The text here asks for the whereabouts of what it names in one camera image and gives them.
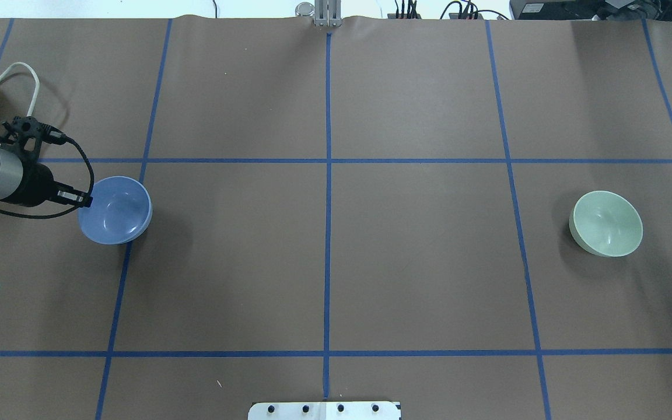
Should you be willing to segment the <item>blue bowl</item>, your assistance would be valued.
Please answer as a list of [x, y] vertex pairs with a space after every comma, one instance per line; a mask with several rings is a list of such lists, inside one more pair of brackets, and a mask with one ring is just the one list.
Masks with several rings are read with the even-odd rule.
[[147, 230], [153, 216], [146, 187], [126, 176], [112, 176], [94, 184], [89, 207], [77, 210], [78, 226], [90, 241], [125, 244]]

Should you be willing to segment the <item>green bowl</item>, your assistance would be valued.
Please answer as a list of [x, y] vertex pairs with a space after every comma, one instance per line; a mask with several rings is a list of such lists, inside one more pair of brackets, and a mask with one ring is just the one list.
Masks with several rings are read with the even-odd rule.
[[582, 250], [606, 258], [630, 255], [645, 234], [636, 208], [611, 191], [591, 191], [579, 197], [569, 213], [568, 228]]

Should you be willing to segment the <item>black monitor base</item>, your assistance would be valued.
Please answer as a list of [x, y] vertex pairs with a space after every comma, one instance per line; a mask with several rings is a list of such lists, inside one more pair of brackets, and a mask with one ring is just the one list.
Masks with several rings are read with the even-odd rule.
[[510, 1], [515, 20], [672, 22], [672, 1]]

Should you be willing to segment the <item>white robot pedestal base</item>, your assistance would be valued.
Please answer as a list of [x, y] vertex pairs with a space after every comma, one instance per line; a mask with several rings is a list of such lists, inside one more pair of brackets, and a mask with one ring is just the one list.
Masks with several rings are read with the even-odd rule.
[[248, 419], [401, 419], [392, 401], [315, 401], [255, 403]]

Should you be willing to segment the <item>aluminium frame post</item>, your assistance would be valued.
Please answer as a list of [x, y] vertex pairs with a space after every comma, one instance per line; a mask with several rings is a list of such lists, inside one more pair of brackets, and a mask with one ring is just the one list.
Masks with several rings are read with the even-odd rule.
[[317, 27], [340, 27], [343, 19], [341, 0], [315, 0], [314, 25]]

